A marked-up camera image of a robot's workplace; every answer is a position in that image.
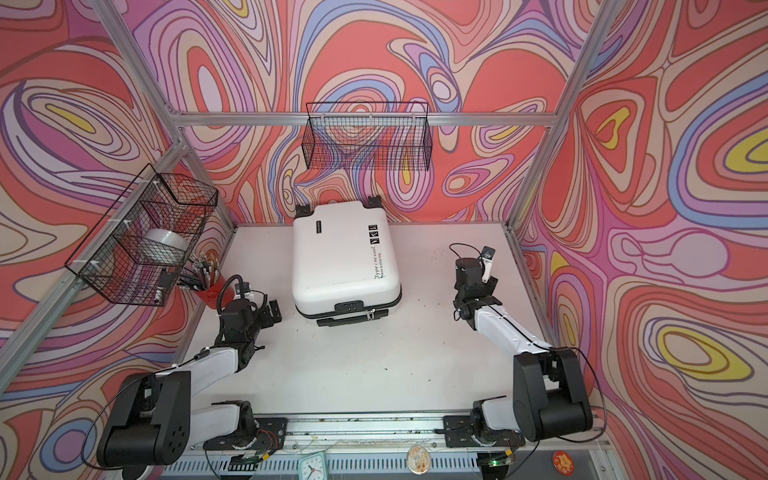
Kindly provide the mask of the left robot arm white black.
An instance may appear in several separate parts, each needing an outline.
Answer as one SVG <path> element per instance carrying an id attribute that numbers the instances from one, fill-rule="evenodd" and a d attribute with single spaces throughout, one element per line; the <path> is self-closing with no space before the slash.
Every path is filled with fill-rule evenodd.
<path id="1" fill-rule="evenodd" d="M 175 463 L 192 447 L 254 450 L 263 439 L 270 454 L 280 445 L 245 400 L 191 407 L 194 396 L 248 365 L 260 349 L 258 334 L 281 322 L 282 312 L 275 300 L 258 305 L 239 298 L 223 307 L 219 320 L 213 346 L 179 365 L 125 379 L 96 449 L 99 467 L 133 478 L 148 467 Z"/>

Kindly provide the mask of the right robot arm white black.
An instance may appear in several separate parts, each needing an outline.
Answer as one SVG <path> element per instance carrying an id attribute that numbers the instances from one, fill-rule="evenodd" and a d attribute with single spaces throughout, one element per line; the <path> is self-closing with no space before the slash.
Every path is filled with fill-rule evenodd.
<path id="1" fill-rule="evenodd" d="M 591 404 L 577 354 L 556 348 L 514 320 L 494 296 L 497 279 L 485 257 L 455 261 L 455 313 L 512 362 L 512 394 L 473 403 L 470 428 L 481 444 L 506 433 L 538 442 L 591 430 Z"/>

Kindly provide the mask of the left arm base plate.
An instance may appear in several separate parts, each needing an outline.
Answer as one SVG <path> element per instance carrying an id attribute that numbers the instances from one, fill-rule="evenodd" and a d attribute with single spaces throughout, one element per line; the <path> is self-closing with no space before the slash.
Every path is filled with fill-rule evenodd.
<path id="1" fill-rule="evenodd" d="M 274 453 L 285 445 L 286 417 L 256 417 L 252 426 L 238 427 L 233 433 L 203 443 L 206 451 L 250 450 Z"/>

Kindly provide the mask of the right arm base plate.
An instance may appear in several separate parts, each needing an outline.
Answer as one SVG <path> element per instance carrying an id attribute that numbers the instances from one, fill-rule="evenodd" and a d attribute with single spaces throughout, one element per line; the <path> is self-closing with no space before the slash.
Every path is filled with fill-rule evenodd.
<path id="1" fill-rule="evenodd" d="M 525 438 L 514 430 L 492 429 L 474 414 L 446 415 L 443 425 L 434 430 L 444 437 L 449 448 L 511 448 L 526 444 Z"/>

